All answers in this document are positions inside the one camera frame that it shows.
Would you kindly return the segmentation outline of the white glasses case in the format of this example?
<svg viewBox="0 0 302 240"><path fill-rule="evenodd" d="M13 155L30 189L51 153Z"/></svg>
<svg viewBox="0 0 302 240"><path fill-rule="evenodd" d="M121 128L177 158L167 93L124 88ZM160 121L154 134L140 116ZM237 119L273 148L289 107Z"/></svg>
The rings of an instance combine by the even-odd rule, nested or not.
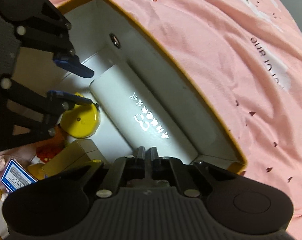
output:
<svg viewBox="0 0 302 240"><path fill-rule="evenodd" d="M94 79L90 91L133 148L156 147L161 157L189 164L198 156L182 130L126 64L115 64Z"/></svg>

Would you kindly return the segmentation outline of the pink pouch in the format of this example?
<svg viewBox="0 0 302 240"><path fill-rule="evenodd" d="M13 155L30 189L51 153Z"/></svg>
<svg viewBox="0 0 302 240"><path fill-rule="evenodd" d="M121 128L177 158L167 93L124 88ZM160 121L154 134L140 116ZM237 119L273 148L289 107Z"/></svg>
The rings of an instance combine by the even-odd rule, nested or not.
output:
<svg viewBox="0 0 302 240"><path fill-rule="evenodd" d="M26 145L0 152L0 174L5 170L10 160L17 161L22 167L31 164L32 159L36 155L36 147L34 145Z"/></svg>

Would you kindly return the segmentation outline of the small brown gift box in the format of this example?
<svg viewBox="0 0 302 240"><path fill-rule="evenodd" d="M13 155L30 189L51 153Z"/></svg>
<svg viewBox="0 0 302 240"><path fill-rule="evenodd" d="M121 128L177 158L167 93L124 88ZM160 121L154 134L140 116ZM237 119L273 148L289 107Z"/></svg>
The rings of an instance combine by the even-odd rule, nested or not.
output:
<svg viewBox="0 0 302 240"><path fill-rule="evenodd" d="M47 177L51 177L90 161L103 163L106 167L110 166L107 159L91 139L81 139L73 141L42 168L44 174Z"/></svg>

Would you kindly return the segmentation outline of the yellow tape measure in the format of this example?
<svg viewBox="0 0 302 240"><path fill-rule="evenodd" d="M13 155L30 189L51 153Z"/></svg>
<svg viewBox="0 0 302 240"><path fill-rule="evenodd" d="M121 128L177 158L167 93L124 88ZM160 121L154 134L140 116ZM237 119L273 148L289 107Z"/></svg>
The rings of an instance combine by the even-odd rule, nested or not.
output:
<svg viewBox="0 0 302 240"><path fill-rule="evenodd" d="M74 138L83 139L92 136L100 124L99 110L96 104L75 105L72 110L63 113L60 127Z"/></svg>

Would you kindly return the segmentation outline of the orange cardboard box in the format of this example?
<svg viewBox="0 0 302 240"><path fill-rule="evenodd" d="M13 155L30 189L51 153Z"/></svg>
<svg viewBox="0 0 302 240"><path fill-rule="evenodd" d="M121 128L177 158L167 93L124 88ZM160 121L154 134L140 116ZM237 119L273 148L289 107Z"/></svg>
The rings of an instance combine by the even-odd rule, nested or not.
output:
<svg viewBox="0 0 302 240"><path fill-rule="evenodd" d="M185 197L146 176L140 187L110 191L110 168L93 161L11 193L3 215L10 239L243 239L241 212L228 190L246 161L208 100L145 30L111 0L72 0L57 8L71 23L69 40L91 78L68 72L52 53L20 45L0 17L0 75L47 96L50 90L92 100L90 84L115 64L128 65L198 152L187 168L201 196ZM36 121L42 114L12 101L8 109ZM100 129L102 151L130 146L113 124Z"/></svg>

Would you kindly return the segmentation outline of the white blue barcode tag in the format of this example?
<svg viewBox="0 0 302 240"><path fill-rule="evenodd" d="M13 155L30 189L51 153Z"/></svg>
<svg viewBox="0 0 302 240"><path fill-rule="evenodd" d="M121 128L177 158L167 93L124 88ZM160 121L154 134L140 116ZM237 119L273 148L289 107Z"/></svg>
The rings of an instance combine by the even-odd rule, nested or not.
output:
<svg viewBox="0 0 302 240"><path fill-rule="evenodd" d="M11 159L7 164L0 179L9 193L37 182L15 159Z"/></svg>

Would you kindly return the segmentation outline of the pink cloud-print duvet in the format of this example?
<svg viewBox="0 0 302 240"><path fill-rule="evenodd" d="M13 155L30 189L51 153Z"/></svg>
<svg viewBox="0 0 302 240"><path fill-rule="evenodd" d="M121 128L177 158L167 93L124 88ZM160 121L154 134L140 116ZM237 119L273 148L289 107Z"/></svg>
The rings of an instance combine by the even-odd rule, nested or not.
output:
<svg viewBox="0 0 302 240"><path fill-rule="evenodd" d="M176 59L236 137L244 175L291 198L302 239L302 33L280 0L112 0Z"/></svg>

